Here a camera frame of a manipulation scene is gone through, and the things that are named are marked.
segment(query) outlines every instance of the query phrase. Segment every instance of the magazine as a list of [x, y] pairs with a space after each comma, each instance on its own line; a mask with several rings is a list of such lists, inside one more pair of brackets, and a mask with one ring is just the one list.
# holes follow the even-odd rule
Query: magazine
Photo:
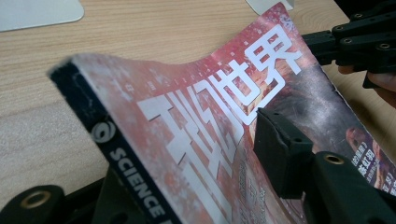
[[395, 166], [276, 4], [193, 63], [72, 56], [49, 77], [152, 223], [304, 223], [253, 152], [257, 109], [281, 113], [396, 195]]

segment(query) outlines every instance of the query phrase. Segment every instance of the logo on spine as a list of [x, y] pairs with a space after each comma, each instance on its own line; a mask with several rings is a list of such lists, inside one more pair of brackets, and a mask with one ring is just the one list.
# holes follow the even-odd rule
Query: logo on spine
[[96, 143], [110, 141], [116, 134], [116, 125], [113, 122], [99, 122], [91, 130], [91, 138]]

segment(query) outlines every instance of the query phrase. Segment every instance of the white object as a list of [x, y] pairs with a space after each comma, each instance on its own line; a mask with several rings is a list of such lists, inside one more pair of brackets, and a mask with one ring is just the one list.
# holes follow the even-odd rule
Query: white object
[[266, 10], [270, 9], [273, 5], [278, 2], [283, 3], [286, 10], [292, 10], [294, 8], [294, 0], [246, 0], [253, 10], [261, 15]]
[[78, 0], [0, 0], [0, 32], [78, 21]]

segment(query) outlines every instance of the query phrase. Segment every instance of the clamp jaw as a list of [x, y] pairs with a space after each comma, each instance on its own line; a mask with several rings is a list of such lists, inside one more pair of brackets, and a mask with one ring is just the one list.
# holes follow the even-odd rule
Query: clamp jaw
[[[353, 14], [350, 22], [331, 31], [303, 35], [321, 65], [353, 65], [354, 71], [396, 71], [396, 1], [382, 2], [372, 10]], [[363, 88], [375, 88], [368, 78]]]
[[278, 197], [303, 199], [307, 223], [395, 223], [396, 197], [369, 185], [348, 158], [314, 154], [291, 121], [264, 108], [257, 113], [253, 150]]

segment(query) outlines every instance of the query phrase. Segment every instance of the wooden desk surface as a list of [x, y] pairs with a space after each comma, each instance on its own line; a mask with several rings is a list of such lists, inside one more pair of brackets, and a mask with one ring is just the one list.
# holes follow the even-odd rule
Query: wooden desk surface
[[[257, 18], [245, 0], [81, 3], [81, 21], [0, 33], [0, 208], [32, 186], [55, 184], [70, 193], [105, 175], [104, 157], [46, 77], [53, 65], [79, 52], [187, 63]], [[301, 34], [347, 22], [333, 0], [296, 0], [290, 15]], [[395, 110], [361, 87], [363, 74], [324, 69], [395, 161]]]

